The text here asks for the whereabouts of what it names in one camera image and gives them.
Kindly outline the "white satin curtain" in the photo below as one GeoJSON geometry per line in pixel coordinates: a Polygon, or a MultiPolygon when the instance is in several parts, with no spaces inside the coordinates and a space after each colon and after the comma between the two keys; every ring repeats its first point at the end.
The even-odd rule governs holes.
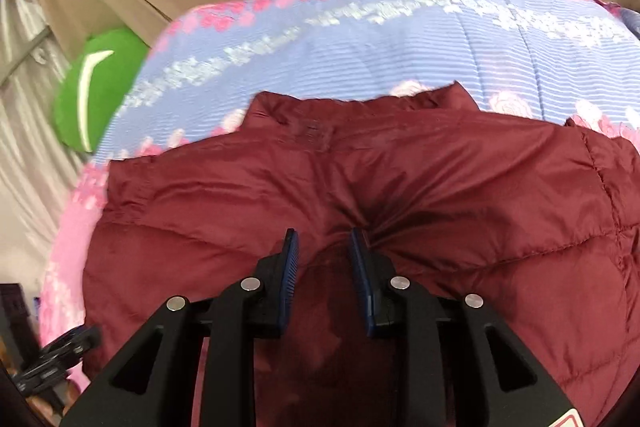
{"type": "Polygon", "coordinates": [[[31,294],[84,163],[52,124],[67,69],[38,0],[1,0],[1,280],[31,294]]]}

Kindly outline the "pink floral bed quilt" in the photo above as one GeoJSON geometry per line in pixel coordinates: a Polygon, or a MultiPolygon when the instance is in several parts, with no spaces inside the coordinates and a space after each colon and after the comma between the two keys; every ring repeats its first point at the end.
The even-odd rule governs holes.
{"type": "Polygon", "coordinates": [[[262,91],[369,100],[458,82],[479,108],[639,139],[639,17],[600,0],[238,0],[160,34],[70,195],[36,314],[85,318],[81,273],[113,160],[239,128],[262,91]]]}

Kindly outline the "maroon quilted down jacket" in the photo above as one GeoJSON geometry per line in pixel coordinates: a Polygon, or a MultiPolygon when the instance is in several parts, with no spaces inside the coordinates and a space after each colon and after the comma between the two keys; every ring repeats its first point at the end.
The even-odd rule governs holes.
{"type": "Polygon", "coordinates": [[[98,375],[169,297],[216,296],[299,235],[291,325],[258,347],[264,426],[384,426],[390,351],[364,329],[347,239],[431,293],[485,298],[600,423],[639,365],[639,155],[576,124],[412,98],[261,93],[235,132],[114,161],[84,270],[98,375]]]}

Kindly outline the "green plush pillow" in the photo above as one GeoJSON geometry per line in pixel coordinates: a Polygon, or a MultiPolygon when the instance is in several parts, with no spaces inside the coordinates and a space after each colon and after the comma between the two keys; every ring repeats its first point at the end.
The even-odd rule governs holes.
{"type": "Polygon", "coordinates": [[[53,126],[64,145],[78,153],[96,150],[148,53],[127,27],[86,41],[54,97],[53,126]]]}

